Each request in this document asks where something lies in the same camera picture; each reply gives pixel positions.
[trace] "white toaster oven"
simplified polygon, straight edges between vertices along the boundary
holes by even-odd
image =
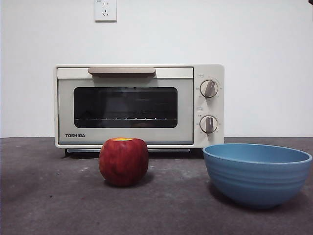
[[[99,151],[115,137],[150,151],[187,151],[224,141],[221,65],[57,65],[55,145]]]

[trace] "wall socket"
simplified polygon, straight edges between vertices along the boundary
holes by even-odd
[[[117,18],[117,0],[94,0],[94,20],[96,22],[111,21]]]

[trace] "oven knob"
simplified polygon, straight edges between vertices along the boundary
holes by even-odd
[[[212,98],[217,93],[217,84],[215,81],[206,80],[200,85],[200,92],[206,98]]]
[[[213,116],[204,116],[200,120],[200,128],[203,132],[211,134],[217,129],[217,120]]]

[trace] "oven window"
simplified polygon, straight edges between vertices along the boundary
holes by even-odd
[[[78,87],[74,123],[78,128],[174,128],[177,89]]]

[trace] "table surface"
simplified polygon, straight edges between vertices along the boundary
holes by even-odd
[[[313,138],[225,138],[313,153]],[[108,185],[97,154],[64,157],[53,138],[1,139],[1,234],[313,234],[313,171],[290,201],[260,211],[210,182],[201,155],[151,153],[133,187]]]

